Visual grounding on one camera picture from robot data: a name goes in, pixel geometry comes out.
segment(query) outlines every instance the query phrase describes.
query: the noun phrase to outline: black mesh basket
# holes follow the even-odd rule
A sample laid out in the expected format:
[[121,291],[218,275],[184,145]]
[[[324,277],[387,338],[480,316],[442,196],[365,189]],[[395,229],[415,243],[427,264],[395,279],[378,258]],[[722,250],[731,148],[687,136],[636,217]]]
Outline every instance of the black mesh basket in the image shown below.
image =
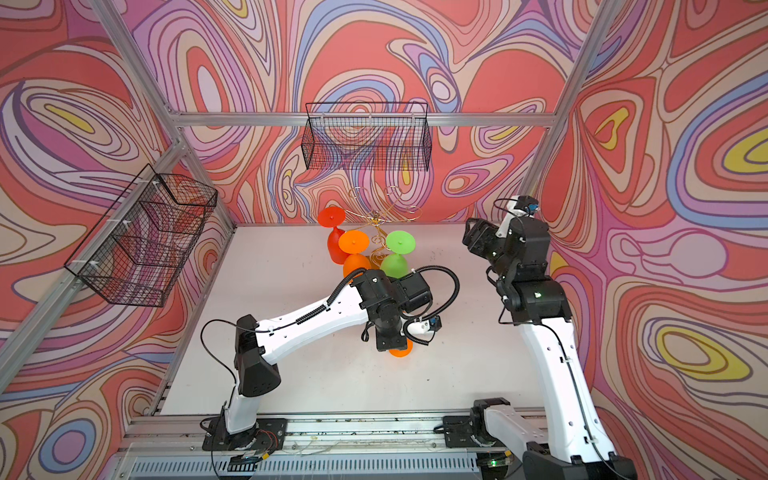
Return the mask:
[[306,104],[307,170],[429,170],[432,133],[423,102]]
[[155,174],[106,241],[72,273],[109,303],[163,306],[216,202],[216,190],[206,184]]

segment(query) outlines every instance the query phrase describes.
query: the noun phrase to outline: wire mesh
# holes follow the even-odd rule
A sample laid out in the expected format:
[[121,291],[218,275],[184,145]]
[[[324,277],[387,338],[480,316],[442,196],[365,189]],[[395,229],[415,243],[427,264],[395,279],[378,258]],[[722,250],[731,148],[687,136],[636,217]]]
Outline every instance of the wire mesh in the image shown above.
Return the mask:
[[212,187],[155,175],[78,277],[109,303],[163,306],[216,202]]
[[421,102],[306,104],[307,170],[429,170],[432,132]]

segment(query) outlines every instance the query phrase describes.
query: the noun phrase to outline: black mounting plate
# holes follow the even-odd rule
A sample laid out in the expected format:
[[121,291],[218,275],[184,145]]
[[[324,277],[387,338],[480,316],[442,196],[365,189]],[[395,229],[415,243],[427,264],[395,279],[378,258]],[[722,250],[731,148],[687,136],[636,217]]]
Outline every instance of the black mounting plate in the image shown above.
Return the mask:
[[[248,445],[253,437],[257,435],[259,430],[272,432],[274,438],[277,439],[277,445],[274,445],[271,448],[271,451],[274,452],[283,449],[286,426],[288,425],[287,419],[261,418],[257,419],[256,425],[257,426],[254,426],[252,429],[246,430],[245,432],[230,435],[227,433],[224,416],[220,415],[219,418],[210,421],[208,430],[209,432],[215,433],[213,435],[205,435],[205,439],[203,440],[203,450],[205,452],[210,452],[211,450],[214,452],[231,452],[234,449]],[[258,449],[259,446],[266,449],[271,442],[274,442],[274,440],[271,439],[272,436],[269,434],[258,433],[258,435],[259,438],[257,438],[257,443],[254,444],[253,449]]]
[[[450,449],[481,448],[472,440],[472,426],[469,425],[469,415],[446,415],[442,417],[443,437],[445,446]],[[503,447],[496,440],[490,447]]]

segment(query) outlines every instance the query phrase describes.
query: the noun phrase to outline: black wire basket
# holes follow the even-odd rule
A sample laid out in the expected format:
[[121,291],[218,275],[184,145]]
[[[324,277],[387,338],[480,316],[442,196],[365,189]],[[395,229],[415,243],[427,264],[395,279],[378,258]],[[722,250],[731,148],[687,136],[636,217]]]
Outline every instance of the black wire basket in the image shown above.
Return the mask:
[[432,159],[423,102],[306,104],[301,150],[307,170],[420,170]]
[[164,306],[217,197],[184,175],[155,174],[82,268],[65,266],[109,303]]

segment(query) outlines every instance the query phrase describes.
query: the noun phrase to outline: wire basket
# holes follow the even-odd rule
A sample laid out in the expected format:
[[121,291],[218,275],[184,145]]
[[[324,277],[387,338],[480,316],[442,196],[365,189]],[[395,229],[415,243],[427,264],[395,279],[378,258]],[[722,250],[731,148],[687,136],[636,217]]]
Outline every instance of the wire basket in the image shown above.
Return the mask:
[[155,174],[106,241],[72,273],[109,303],[165,305],[217,196],[184,175]]
[[306,104],[301,150],[307,170],[421,170],[432,159],[423,102]]

